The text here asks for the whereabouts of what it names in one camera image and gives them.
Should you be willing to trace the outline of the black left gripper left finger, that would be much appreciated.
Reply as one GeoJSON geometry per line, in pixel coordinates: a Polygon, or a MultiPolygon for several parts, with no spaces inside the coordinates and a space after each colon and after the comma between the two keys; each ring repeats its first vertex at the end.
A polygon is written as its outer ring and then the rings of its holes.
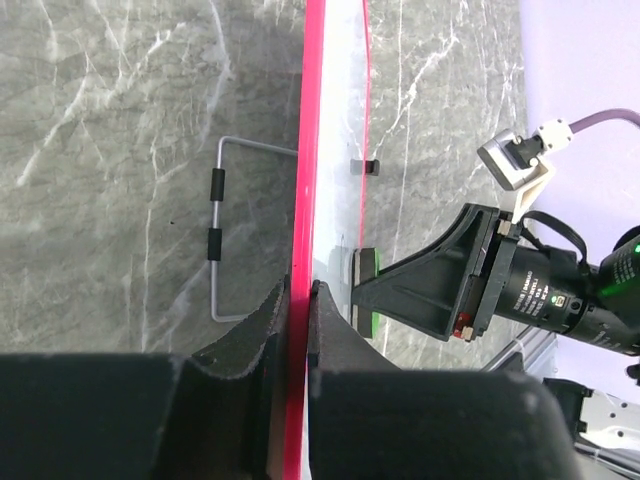
{"type": "Polygon", "coordinates": [[[3,355],[2,477],[280,476],[288,310],[281,280],[193,355],[3,355]]]}

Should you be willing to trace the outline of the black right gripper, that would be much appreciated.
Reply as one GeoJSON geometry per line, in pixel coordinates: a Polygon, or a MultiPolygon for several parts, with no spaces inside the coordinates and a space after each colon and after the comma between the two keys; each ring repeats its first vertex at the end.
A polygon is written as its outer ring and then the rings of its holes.
{"type": "Polygon", "coordinates": [[[463,206],[434,243],[382,269],[371,309],[430,337],[467,342],[494,316],[628,356],[639,354],[639,228],[631,228],[598,266],[575,230],[540,211],[524,217],[558,233],[574,251],[544,245],[523,224],[489,261],[480,297],[464,307],[481,275],[499,210],[463,206]]]}

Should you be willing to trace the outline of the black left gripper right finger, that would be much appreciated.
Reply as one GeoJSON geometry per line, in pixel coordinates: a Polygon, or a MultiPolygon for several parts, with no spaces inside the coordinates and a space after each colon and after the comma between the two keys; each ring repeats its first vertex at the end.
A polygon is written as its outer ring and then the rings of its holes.
{"type": "Polygon", "coordinates": [[[574,479],[555,398],[509,371],[403,370],[312,288],[308,428],[316,479],[574,479]]]}

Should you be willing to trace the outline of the green whiteboard eraser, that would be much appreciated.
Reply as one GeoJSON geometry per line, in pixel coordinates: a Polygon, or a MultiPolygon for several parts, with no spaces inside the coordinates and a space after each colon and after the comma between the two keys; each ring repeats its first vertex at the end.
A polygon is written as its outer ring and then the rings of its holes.
{"type": "Polygon", "coordinates": [[[373,340],[379,314],[371,309],[371,288],[379,274],[380,258],[375,247],[357,249],[352,256],[351,326],[365,339],[373,340]]]}

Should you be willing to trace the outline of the pink framed whiteboard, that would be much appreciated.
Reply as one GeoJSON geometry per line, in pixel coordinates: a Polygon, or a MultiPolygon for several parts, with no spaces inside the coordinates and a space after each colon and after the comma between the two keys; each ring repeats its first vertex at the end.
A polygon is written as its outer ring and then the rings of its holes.
{"type": "Polygon", "coordinates": [[[305,382],[312,284],[327,283],[349,315],[351,256],[362,244],[370,106],[365,1],[309,1],[305,9],[298,165],[288,318],[281,478],[308,472],[305,382]]]}

